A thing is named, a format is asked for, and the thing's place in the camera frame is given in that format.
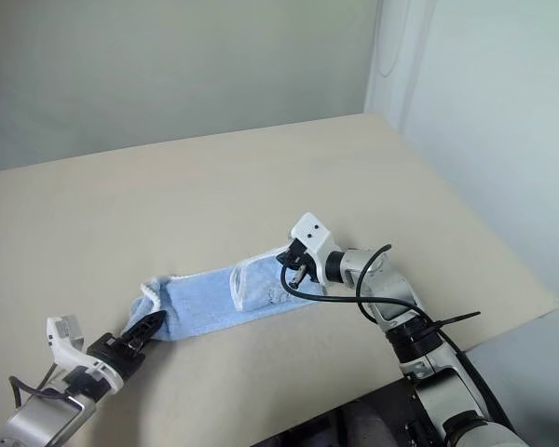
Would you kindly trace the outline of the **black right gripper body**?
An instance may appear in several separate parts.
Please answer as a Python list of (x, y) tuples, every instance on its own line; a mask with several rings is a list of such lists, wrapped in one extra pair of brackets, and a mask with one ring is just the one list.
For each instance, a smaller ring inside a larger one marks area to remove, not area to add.
[[(290, 245), (301, 245), (304, 248), (304, 255), (302, 256), (303, 264), (307, 265), (309, 268), (310, 275), (314, 279), (315, 283), (323, 284), (322, 277), (318, 275), (318, 265), (313, 256), (307, 251), (307, 247), (299, 239), (294, 239)], [(288, 269), (295, 271), (298, 267), (287, 267)]]

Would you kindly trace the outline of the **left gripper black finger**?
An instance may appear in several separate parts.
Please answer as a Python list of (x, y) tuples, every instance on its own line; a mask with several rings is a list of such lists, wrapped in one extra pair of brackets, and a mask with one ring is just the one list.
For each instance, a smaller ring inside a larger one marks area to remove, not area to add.
[(164, 318), (142, 318), (130, 329), (130, 347), (143, 348), (163, 325)]
[(148, 314), (122, 333), (123, 337), (153, 337), (165, 322), (166, 312)]

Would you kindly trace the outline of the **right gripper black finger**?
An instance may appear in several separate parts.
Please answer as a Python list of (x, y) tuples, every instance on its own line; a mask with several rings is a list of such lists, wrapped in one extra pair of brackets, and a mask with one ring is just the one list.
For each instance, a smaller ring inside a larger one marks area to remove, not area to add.
[(300, 267), (303, 264), (304, 248), (301, 245), (290, 245), (285, 251), (275, 256), (275, 259), (285, 267)]
[(293, 290), (299, 290), (304, 284), (314, 284), (315, 281), (310, 275), (309, 268), (305, 264), (301, 264), (291, 277), (288, 278), (288, 287)]

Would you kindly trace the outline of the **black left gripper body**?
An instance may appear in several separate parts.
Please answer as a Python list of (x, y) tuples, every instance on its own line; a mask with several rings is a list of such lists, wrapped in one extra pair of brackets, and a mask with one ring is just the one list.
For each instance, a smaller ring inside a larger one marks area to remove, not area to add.
[(87, 349), (87, 354), (112, 367), (120, 377), (132, 377), (145, 360), (143, 343), (128, 336), (114, 337), (110, 332), (101, 336)]

